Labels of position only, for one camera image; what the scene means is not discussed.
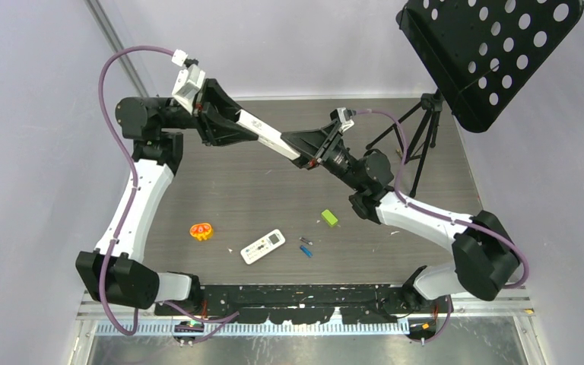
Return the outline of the dark grey battery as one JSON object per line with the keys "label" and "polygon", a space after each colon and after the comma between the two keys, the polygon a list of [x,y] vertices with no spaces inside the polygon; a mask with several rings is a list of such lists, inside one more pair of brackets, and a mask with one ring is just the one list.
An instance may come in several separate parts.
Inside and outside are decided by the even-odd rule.
{"label": "dark grey battery", "polygon": [[302,243],[306,244],[306,245],[313,246],[313,242],[312,242],[311,240],[309,240],[309,239],[307,239],[307,238],[303,237],[303,236],[301,236],[301,237],[299,238],[299,240],[300,240]]}

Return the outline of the blue battery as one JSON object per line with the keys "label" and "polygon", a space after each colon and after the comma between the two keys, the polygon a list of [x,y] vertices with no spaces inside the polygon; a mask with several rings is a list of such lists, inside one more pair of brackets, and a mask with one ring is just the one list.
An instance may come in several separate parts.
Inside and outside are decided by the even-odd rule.
{"label": "blue battery", "polygon": [[300,246],[300,250],[301,250],[301,251],[302,251],[302,252],[303,252],[303,253],[304,253],[304,254],[305,254],[307,257],[309,257],[309,258],[312,258],[312,257],[313,257],[313,254],[312,254],[312,253],[310,252],[310,250],[309,250],[307,247],[305,247],[304,245],[301,245],[301,246]]}

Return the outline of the slim white remote control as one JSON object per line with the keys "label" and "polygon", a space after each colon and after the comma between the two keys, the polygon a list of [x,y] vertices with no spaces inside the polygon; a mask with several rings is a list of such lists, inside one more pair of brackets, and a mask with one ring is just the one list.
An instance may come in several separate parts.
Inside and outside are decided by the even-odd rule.
{"label": "slim white remote control", "polygon": [[272,149],[288,160],[296,160],[300,154],[281,139],[281,132],[271,127],[253,114],[242,109],[238,113],[237,124],[258,135],[258,142]]}

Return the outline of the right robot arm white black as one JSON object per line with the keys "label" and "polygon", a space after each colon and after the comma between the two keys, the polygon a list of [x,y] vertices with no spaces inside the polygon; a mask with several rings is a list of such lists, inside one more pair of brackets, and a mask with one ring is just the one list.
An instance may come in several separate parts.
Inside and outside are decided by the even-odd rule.
{"label": "right robot arm white black", "polygon": [[461,292],[492,301],[503,288],[528,279],[527,260],[495,215],[457,214],[404,195],[390,185],[394,177],[388,157],[377,149],[354,157],[343,142],[340,122],[284,132],[281,140],[297,152],[296,166],[322,166],[353,189],[349,200],[360,218],[421,236],[452,255],[447,264],[418,268],[401,286],[410,310],[423,312],[435,299]]}

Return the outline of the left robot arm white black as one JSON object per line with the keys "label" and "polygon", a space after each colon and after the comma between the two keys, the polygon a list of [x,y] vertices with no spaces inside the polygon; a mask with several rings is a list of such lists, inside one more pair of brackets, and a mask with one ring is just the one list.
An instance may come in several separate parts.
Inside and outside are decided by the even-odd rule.
{"label": "left robot arm white black", "polygon": [[110,128],[130,167],[129,177],[107,230],[90,252],[76,258],[77,272],[91,298],[111,313],[113,306],[139,311],[173,302],[186,315],[203,303],[197,275],[158,272],[144,264],[149,230],[183,160],[183,131],[202,143],[224,147],[261,139],[262,121],[232,100],[215,79],[170,97],[125,97],[114,108]]}

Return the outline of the green rectangular block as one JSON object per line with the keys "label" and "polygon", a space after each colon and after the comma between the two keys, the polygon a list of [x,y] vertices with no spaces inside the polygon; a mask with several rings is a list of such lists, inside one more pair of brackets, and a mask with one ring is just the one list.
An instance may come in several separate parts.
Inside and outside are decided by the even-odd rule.
{"label": "green rectangular block", "polygon": [[338,224],[338,218],[329,209],[322,211],[321,217],[330,227],[335,227]]}

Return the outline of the black tripod stand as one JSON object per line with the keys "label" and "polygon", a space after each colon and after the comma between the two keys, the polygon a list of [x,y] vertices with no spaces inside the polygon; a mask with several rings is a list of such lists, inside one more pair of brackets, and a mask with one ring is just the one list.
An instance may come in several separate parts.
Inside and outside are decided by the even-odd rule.
{"label": "black tripod stand", "polygon": [[[366,145],[366,150],[372,150],[377,143],[384,139],[391,132],[395,133],[400,150],[399,157],[403,158],[404,164],[413,160],[418,161],[414,181],[409,192],[409,196],[414,198],[417,194],[417,188],[421,180],[424,164],[427,159],[428,151],[436,147],[436,136],[440,125],[440,117],[443,111],[444,97],[440,90],[434,93],[422,94],[419,103],[407,111],[397,122],[392,123],[384,132],[373,139]],[[399,132],[398,124],[402,124],[406,119],[415,114],[418,110],[423,110],[424,115],[409,142],[403,142]]]}

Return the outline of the orange yellow round toy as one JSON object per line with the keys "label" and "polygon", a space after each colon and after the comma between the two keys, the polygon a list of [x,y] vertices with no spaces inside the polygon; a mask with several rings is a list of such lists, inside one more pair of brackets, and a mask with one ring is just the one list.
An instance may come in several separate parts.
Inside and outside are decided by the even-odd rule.
{"label": "orange yellow round toy", "polygon": [[210,223],[193,224],[189,229],[189,234],[198,241],[206,241],[213,237],[214,228]]}

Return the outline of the black perforated music stand tray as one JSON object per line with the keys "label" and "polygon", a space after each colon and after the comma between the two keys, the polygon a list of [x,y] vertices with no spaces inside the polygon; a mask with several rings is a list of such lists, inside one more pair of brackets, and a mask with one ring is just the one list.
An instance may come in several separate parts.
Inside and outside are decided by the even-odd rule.
{"label": "black perforated music stand tray", "polygon": [[459,125],[483,133],[583,10],[583,1],[407,1],[395,21]]}

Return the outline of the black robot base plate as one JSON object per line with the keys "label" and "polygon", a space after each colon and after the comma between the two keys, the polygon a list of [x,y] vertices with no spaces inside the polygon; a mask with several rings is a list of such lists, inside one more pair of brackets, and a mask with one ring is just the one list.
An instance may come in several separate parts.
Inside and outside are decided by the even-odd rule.
{"label": "black robot base plate", "polygon": [[326,324],[340,316],[354,325],[386,324],[412,314],[443,319],[452,304],[444,297],[422,300],[399,284],[209,284],[194,287],[184,300],[156,302],[154,312],[258,325]]}

